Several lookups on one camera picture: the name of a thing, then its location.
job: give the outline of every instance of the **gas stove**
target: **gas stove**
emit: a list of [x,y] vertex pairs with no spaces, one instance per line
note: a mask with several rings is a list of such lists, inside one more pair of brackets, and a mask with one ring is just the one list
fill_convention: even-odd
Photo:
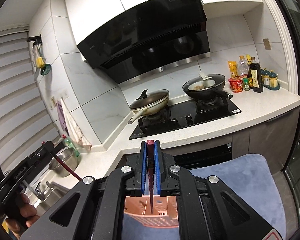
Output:
[[157,114],[138,119],[138,126],[129,140],[179,130],[240,112],[241,110],[225,97],[216,97],[209,102],[201,100],[182,102],[167,106]]

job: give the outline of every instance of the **human hand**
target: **human hand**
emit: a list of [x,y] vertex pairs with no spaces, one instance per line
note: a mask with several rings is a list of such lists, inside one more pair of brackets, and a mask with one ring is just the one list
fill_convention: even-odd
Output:
[[[20,214],[24,218],[28,219],[26,225],[27,227],[30,227],[34,222],[36,222],[39,219],[39,216],[37,215],[37,210],[35,209],[35,207],[29,204],[30,203],[29,198],[23,193],[21,193],[21,198],[25,203],[25,205],[20,208]],[[16,238],[20,239],[21,237],[20,226],[17,223],[17,221],[11,218],[6,218],[6,223],[8,228],[12,231],[12,233],[16,236]]]

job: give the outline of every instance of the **striped blind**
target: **striped blind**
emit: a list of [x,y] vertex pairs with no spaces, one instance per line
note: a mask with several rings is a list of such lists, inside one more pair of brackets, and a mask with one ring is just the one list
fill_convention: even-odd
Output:
[[0,166],[5,172],[59,134],[42,102],[27,33],[0,37]]

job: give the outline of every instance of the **white countertop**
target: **white countertop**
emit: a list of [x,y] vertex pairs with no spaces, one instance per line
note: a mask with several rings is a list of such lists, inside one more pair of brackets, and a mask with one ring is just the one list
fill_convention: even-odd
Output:
[[[265,88],[262,93],[255,93],[250,90],[233,93],[233,95],[232,101],[242,112],[211,122],[133,140],[128,138],[138,122],[127,124],[107,151],[81,154],[80,163],[75,172],[82,178],[89,175],[96,179],[102,178],[108,176],[117,166],[123,154],[139,152],[143,140],[160,140],[162,149],[186,145],[245,129],[300,105],[300,96],[293,95],[283,88],[278,91]],[[73,187],[78,182],[73,176],[61,178],[50,172],[45,179],[68,188]]]

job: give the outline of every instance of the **blue cloth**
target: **blue cloth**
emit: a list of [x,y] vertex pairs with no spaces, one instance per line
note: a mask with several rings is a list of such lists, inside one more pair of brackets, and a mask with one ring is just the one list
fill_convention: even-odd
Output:
[[[286,221],[279,191],[274,183],[266,159],[258,154],[247,154],[234,160],[209,167],[190,170],[197,177],[218,176],[239,197],[272,225],[285,240]],[[146,183],[145,195],[149,194]],[[154,195],[156,194],[154,178]],[[179,239],[178,228],[150,228],[129,215],[124,215],[122,240]]]

